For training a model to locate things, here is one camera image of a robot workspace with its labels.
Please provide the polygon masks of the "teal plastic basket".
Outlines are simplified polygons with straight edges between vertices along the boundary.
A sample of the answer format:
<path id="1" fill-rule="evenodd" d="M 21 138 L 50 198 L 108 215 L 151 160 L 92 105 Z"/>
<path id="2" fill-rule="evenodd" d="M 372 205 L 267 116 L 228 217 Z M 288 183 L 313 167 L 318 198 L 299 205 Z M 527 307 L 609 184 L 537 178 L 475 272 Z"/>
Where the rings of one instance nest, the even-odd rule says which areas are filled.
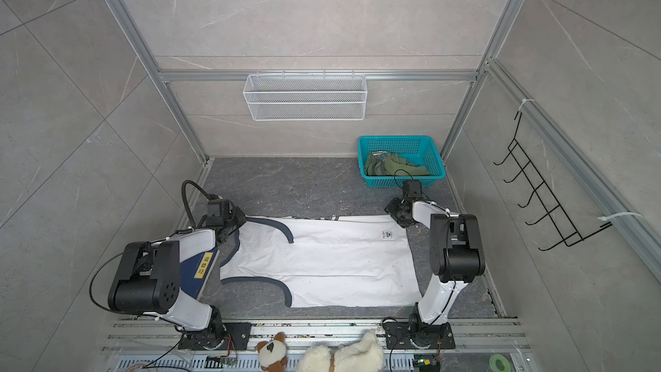
<path id="1" fill-rule="evenodd" d="M 365 160 L 371 152 L 377 151 L 396 153 L 414 165 L 423 165 L 427 168 L 429 175 L 428 177 L 412 177 L 411 175 L 368 177 L 363 170 Z M 412 178 L 420 181 L 423 187 L 427 188 L 446 177 L 440 153 L 435 142 L 429 136 L 362 136 L 357 141 L 357 154 L 361 176 L 370 188 L 400 187 L 405 180 Z"/>

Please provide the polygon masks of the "white navy-trimmed tank top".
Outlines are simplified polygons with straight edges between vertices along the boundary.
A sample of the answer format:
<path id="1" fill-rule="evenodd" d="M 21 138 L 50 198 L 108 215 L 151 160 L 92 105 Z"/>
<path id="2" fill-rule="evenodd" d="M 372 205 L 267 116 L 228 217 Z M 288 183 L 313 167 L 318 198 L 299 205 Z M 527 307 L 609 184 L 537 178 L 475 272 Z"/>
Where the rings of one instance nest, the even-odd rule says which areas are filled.
<path id="1" fill-rule="evenodd" d="M 251 217 L 220 280 L 275 284 L 289 308 L 401 307 L 422 297 L 406 229 L 388 215 Z"/>

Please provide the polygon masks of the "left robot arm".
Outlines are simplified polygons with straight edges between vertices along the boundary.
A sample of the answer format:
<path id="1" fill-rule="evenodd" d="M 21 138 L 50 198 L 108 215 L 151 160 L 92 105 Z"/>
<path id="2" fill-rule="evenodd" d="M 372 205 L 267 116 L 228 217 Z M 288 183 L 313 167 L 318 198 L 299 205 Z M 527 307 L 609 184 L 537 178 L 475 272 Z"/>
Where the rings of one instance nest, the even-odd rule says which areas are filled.
<path id="1" fill-rule="evenodd" d="M 197 350 L 227 344 L 231 334 L 220 310 L 201 303 L 181 289 L 181 263 L 214 251 L 246 224 L 244 212 L 232 201 L 206 192 L 185 180 L 182 205 L 191 224 L 164 239 L 134 242 L 108 260 L 118 260 L 107 303 L 99 303 L 90 282 L 91 302 L 101 310 L 163 320 L 182 334 L 181 342 Z"/>

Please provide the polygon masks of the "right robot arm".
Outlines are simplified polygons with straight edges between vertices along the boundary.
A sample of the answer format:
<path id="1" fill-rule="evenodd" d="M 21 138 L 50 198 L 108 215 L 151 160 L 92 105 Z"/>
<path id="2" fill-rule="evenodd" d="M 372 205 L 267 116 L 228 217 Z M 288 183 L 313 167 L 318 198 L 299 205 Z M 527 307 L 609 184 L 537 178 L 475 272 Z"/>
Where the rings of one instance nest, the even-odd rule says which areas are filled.
<path id="1" fill-rule="evenodd" d="M 459 294 L 485 272 L 477 217 L 427 199 L 415 179 L 403 182 L 402 196 L 392 199 L 385 211 L 403 228 L 419 224 L 429 230 L 432 277 L 409 318 L 408 335 L 416 339 L 449 330 L 449 311 Z"/>

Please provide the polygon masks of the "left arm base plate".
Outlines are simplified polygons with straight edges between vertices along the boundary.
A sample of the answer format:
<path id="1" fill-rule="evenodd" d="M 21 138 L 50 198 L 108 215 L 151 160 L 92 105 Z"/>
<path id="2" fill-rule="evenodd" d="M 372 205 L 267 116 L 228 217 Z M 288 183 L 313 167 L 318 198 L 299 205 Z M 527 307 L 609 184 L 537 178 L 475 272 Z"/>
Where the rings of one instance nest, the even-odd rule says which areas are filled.
<path id="1" fill-rule="evenodd" d="M 203 331 L 184 332 L 177 346 L 190 351 L 245 351 L 251 337 L 251 323 L 225 323 L 224 330 L 209 327 Z"/>

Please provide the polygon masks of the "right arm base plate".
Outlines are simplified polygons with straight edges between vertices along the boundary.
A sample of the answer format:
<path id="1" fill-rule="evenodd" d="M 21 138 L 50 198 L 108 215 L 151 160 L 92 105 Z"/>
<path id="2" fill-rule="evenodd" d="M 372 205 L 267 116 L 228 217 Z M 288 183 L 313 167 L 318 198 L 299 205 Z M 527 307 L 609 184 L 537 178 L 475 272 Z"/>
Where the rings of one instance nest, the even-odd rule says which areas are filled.
<path id="1" fill-rule="evenodd" d="M 389 350 L 448 351 L 456 348 L 449 323 L 411 325 L 387 318 L 382 320 L 381 327 Z"/>

